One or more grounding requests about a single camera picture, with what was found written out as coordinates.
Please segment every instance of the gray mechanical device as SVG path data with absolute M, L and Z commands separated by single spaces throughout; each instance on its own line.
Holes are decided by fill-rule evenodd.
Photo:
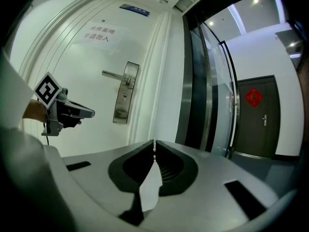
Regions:
M 95 115 L 94 110 L 68 100 L 68 89 L 62 88 L 49 72 L 36 86 L 35 94 L 47 111 L 42 136 L 58 136 L 63 128 L 75 127 L 81 119 Z

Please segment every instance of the blue sign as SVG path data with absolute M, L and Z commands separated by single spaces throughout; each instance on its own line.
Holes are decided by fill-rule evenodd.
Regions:
M 131 5 L 128 5 L 128 4 L 123 4 L 120 6 L 121 9 L 125 9 L 125 10 L 130 10 L 130 11 L 133 11 L 135 13 L 139 13 L 141 15 L 144 15 L 144 16 L 148 16 L 149 15 L 149 11 L 146 11 L 146 10 L 143 10 L 143 9 L 140 9 L 138 7 L 135 7 L 135 6 L 131 6 Z

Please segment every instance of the door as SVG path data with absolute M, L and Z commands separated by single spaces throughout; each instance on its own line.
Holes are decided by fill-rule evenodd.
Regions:
M 280 130 L 280 103 L 274 76 L 239 81 L 240 125 L 235 151 L 273 158 Z
M 123 4 L 143 8 L 150 14 L 143 16 L 124 10 L 120 8 Z M 68 18 L 49 50 L 42 50 L 44 60 L 34 67 L 40 72 L 37 82 L 49 71 L 69 90 L 68 99 L 96 112 L 93 118 L 84 119 L 82 125 L 63 129 L 58 137 L 49 137 L 50 145 L 57 147 L 61 156 L 100 152 L 128 144 L 131 108 L 137 92 L 141 91 L 136 86 L 141 82 L 158 17 L 156 11 L 137 3 L 94 0 Z M 139 69 L 128 121 L 121 124 L 113 119 L 121 81 L 103 76 L 102 71 L 124 75 L 128 62 L 139 65 Z

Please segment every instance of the dark gray door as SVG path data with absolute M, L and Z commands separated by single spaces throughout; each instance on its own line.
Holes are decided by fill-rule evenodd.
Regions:
M 280 129 L 280 102 L 275 78 L 239 81 L 239 96 L 239 137 L 235 151 L 273 158 Z

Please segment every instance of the ceiling panel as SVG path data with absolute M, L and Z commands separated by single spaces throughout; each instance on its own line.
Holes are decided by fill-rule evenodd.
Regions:
M 275 0 L 242 0 L 235 7 L 247 32 L 280 23 Z
M 232 14 L 227 8 L 209 18 L 206 24 L 216 34 L 220 41 L 228 41 L 241 35 Z

